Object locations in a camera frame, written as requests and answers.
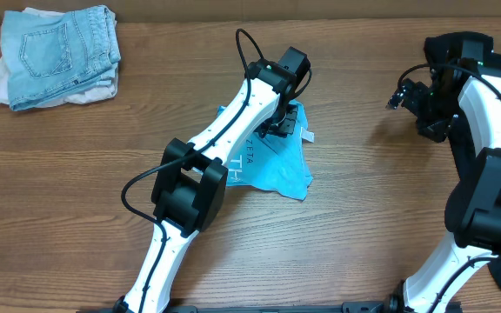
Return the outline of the light blue printed t-shirt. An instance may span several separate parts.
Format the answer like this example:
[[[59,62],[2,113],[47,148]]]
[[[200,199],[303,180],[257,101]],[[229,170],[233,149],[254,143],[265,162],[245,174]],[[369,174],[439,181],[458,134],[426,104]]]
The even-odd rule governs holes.
[[[287,137],[251,134],[230,160],[229,187],[252,186],[300,201],[306,198],[313,176],[303,143],[313,143],[315,134],[308,131],[304,106],[296,100],[291,103],[297,106],[294,132]]]

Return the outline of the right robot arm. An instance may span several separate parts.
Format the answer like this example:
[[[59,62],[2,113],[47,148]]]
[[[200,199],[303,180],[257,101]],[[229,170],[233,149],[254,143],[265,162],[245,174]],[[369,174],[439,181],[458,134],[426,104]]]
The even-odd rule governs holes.
[[[459,180],[443,239],[383,312],[458,312],[453,297],[482,268],[501,290],[501,54],[477,32],[429,37],[424,54],[431,83],[401,75],[388,107],[411,112],[420,136],[449,143]]]

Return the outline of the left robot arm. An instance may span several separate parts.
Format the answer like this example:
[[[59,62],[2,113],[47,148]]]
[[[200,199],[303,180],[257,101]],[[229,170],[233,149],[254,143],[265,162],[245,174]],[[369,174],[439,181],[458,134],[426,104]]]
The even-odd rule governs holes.
[[[228,164],[253,135],[287,138],[294,134],[300,93],[309,75],[305,53],[290,47],[277,62],[250,63],[237,95],[224,111],[188,143],[175,138],[153,172],[155,206],[149,250],[130,291],[115,312],[163,312],[191,242],[222,207]]]

